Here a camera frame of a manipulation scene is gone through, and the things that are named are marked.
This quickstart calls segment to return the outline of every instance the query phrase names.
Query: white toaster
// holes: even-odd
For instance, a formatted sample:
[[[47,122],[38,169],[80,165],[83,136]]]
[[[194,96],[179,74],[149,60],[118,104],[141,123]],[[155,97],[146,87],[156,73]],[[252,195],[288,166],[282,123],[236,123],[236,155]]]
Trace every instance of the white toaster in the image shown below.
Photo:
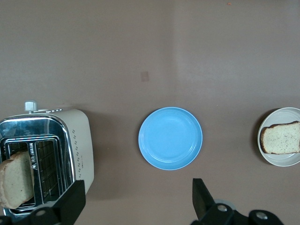
[[[85,193],[94,180],[93,148],[87,116],[80,110],[38,111],[0,122],[0,163],[18,151],[29,152],[34,174],[34,197],[15,210],[4,208],[14,221],[38,206],[55,202],[75,180],[84,180]]]

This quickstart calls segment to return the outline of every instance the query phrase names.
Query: blue plate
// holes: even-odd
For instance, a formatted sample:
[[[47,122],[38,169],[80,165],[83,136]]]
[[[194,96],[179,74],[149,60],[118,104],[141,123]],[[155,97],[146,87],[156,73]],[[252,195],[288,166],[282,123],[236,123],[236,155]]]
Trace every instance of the blue plate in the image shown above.
[[[144,121],[139,132],[139,147],[151,165],[177,170],[196,158],[202,139],[201,126],[191,113],[166,107],[156,110]]]

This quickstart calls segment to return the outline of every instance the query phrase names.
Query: toast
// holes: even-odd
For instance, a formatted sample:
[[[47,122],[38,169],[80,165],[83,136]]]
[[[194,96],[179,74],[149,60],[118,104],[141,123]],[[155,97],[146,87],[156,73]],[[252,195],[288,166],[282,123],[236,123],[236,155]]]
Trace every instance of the toast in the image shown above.
[[[13,154],[0,164],[0,204],[16,209],[34,196],[30,157],[27,151]]]
[[[260,134],[262,151],[267,154],[300,153],[300,122],[264,127]]]

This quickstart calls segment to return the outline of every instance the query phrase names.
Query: plate rim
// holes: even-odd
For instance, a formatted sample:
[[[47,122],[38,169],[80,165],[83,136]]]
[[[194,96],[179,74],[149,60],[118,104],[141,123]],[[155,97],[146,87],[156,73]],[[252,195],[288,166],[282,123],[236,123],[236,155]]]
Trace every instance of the plate rim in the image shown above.
[[[158,112],[160,112],[160,111],[170,110],[170,109],[180,110],[180,111],[182,111],[182,112],[187,113],[188,115],[190,115],[190,116],[193,118],[193,120],[195,121],[194,126],[196,126],[197,130],[199,131],[199,134],[200,134],[199,137],[200,137],[201,140],[200,140],[200,142],[199,142],[199,149],[196,150],[195,156],[194,156],[191,160],[189,160],[188,163],[184,164],[183,166],[178,166],[178,167],[175,167],[175,168],[163,168],[163,167],[158,166],[158,165],[156,165],[156,164],[154,164],[154,163],[151,163],[151,162],[147,159],[147,157],[144,155],[144,150],[143,150],[143,148],[141,147],[141,145],[142,145],[142,144],[141,144],[141,136],[142,136],[143,127],[144,127],[145,124],[147,123],[147,120],[149,119],[149,117],[153,116],[154,114],[156,114],[156,113],[158,113]],[[140,149],[140,152],[141,152],[142,156],[144,157],[144,159],[145,159],[150,165],[152,165],[152,166],[154,166],[154,167],[156,167],[156,168],[158,168],[158,169],[161,169],[161,170],[168,170],[168,171],[171,171],[171,170],[178,170],[178,169],[181,169],[181,168],[183,168],[183,167],[189,165],[190,163],[192,163],[192,162],[195,160],[195,158],[196,158],[196,157],[198,156],[198,154],[200,153],[200,150],[201,150],[201,148],[202,148],[202,144],[203,144],[203,131],[202,131],[202,127],[201,127],[199,121],[197,120],[197,118],[196,118],[192,113],[190,113],[188,110],[186,110],[186,109],[184,109],[184,108],[176,107],[176,106],[162,107],[162,108],[159,108],[159,109],[154,110],[154,111],[153,111],[152,113],[150,113],[150,114],[146,117],[146,119],[143,121],[143,123],[142,123],[142,125],[141,125],[141,127],[140,127],[140,130],[139,130],[139,134],[138,134],[138,145],[139,145],[139,149]]]
[[[267,158],[267,153],[264,153],[262,148],[261,148],[261,144],[260,144],[260,136],[261,136],[261,131],[264,127],[267,127],[267,126],[264,126],[264,123],[272,116],[274,116],[276,113],[282,111],[282,110],[289,110],[289,109],[293,109],[293,110],[296,110],[296,111],[299,111],[299,117],[300,117],[300,109],[298,108],[295,108],[295,107],[283,107],[283,108],[279,108],[279,109],[276,109],[275,111],[271,112],[261,123],[259,129],[258,129],[258,134],[257,134],[257,145],[258,145],[258,148],[259,148],[259,151],[261,152],[262,156],[264,157],[265,160],[267,160],[269,163],[271,163],[272,165],[275,165],[275,166],[280,166],[280,167],[288,167],[288,166],[292,166],[292,165],[295,165],[297,163],[300,162],[300,159],[295,162],[295,163],[292,163],[292,164],[289,164],[289,165],[278,165],[274,162],[272,162],[269,158]]]

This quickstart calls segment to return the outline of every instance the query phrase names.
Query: toaster knob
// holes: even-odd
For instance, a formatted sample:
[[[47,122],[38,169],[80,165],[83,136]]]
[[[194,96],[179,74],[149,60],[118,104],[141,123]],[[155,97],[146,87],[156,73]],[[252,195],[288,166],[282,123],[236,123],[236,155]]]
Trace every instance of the toaster knob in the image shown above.
[[[38,110],[38,103],[35,100],[26,101],[24,104],[25,111],[28,113],[33,113]]]

